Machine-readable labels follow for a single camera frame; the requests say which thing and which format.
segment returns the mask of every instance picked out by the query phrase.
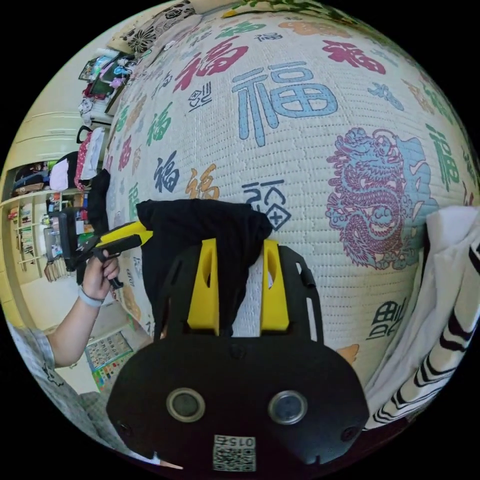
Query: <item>wristband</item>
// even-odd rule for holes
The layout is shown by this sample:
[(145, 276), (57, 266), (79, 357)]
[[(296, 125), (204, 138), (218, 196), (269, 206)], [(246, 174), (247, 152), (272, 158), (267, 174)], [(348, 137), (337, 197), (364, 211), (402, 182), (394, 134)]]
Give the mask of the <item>wristband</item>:
[(101, 307), (101, 306), (102, 306), (102, 303), (104, 302), (103, 300), (97, 300), (97, 299), (95, 299), (95, 298), (90, 298), (90, 297), (84, 292), (84, 289), (82, 288), (81, 285), (78, 287), (78, 297), (79, 297), (84, 303), (86, 303), (87, 305), (89, 305), (90, 307), (95, 307), (95, 308)]

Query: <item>fisheye view circle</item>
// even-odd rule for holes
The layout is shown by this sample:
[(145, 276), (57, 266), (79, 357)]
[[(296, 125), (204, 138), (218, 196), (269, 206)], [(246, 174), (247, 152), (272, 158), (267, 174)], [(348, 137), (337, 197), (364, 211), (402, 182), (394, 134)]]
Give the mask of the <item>fisheye view circle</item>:
[(340, 471), (431, 404), (479, 320), (462, 120), (318, 1), (126, 18), (38, 96), (0, 193), (1, 306), (39, 392), (164, 477)]

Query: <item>black and white striped cloth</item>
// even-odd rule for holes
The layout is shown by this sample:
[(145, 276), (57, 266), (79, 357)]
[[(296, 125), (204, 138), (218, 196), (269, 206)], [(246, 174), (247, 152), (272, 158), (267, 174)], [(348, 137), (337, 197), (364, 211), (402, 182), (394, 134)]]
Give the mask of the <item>black and white striped cloth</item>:
[(366, 430), (425, 408), (455, 372), (479, 322), (480, 208), (444, 208), (427, 218), (427, 229), (431, 249), (416, 305), (365, 388)]

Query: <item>qr code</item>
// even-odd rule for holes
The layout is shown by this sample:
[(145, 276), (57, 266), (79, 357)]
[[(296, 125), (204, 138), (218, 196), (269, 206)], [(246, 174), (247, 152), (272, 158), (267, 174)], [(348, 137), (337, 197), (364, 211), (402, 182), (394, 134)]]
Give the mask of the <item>qr code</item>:
[(213, 469), (223, 472), (255, 472), (255, 440), (251, 437), (216, 436)]

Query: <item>camera lens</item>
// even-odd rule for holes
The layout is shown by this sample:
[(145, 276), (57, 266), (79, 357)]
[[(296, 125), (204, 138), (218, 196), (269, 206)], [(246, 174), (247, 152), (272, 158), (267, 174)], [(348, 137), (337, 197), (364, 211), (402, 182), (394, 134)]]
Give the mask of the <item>camera lens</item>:
[(281, 391), (268, 404), (268, 415), (279, 425), (293, 425), (307, 413), (307, 399), (294, 390)]
[(197, 391), (191, 388), (177, 388), (168, 395), (166, 409), (179, 422), (196, 422), (205, 413), (205, 401)]

